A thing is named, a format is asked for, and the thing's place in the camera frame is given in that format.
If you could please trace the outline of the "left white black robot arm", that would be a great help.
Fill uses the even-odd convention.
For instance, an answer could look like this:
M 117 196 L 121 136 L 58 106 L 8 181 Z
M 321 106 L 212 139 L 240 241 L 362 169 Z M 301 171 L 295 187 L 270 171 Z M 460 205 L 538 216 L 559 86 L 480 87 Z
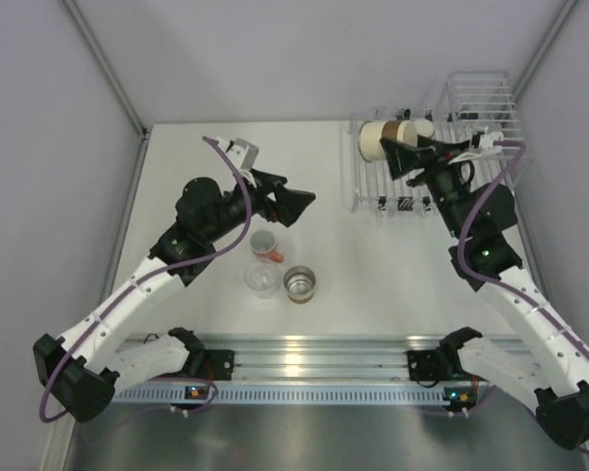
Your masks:
M 251 171 L 231 191 L 207 177 L 191 180 L 175 205 L 176 221 L 138 268 L 106 301 L 61 336 L 33 346 L 43 398 L 54 397 L 77 422 L 98 416 L 116 393 L 167 374 L 191 379 L 203 369 L 205 346 L 190 330 L 174 328 L 124 353 L 120 345 L 156 307 L 194 282 L 218 255 L 214 244 L 254 215 L 288 228 L 315 200 L 287 188 L 287 179 Z

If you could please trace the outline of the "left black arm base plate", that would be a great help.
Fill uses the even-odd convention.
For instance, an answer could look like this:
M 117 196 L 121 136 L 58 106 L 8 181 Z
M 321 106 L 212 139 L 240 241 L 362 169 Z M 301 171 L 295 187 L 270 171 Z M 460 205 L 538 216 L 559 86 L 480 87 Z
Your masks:
M 235 352 L 230 349 L 207 349 L 196 378 L 215 381 L 231 381 L 235 368 Z

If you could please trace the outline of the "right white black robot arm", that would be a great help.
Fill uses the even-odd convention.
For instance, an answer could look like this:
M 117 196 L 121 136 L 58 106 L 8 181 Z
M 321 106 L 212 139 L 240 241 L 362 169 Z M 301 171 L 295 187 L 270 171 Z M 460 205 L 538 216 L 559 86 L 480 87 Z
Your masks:
M 514 197 L 504 185 L 525 145 L 499 132 L 446 143 L 416 145 L 383 137 L 393 179 L 409 173 L 410 186 L 427 186 L 448 232 L 456 273 L 486 299 L 532 356 L 515 359 L 483 334 L 462 328 L 435 348 L 444 379 L 476 376 L 515 398 L 558 446 L 575 450 L 589 441 L 589 347 L 535 285 L 505 231 L 517 223 Z

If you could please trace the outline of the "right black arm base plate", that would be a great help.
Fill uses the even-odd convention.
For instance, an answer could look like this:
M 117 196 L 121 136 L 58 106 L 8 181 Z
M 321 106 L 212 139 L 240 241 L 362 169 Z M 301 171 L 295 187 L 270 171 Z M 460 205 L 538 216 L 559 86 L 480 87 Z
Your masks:
M 446 378 L 440 358 L 433 349 L 406 353 L 409 378 L 424 388 L 433 388 Z

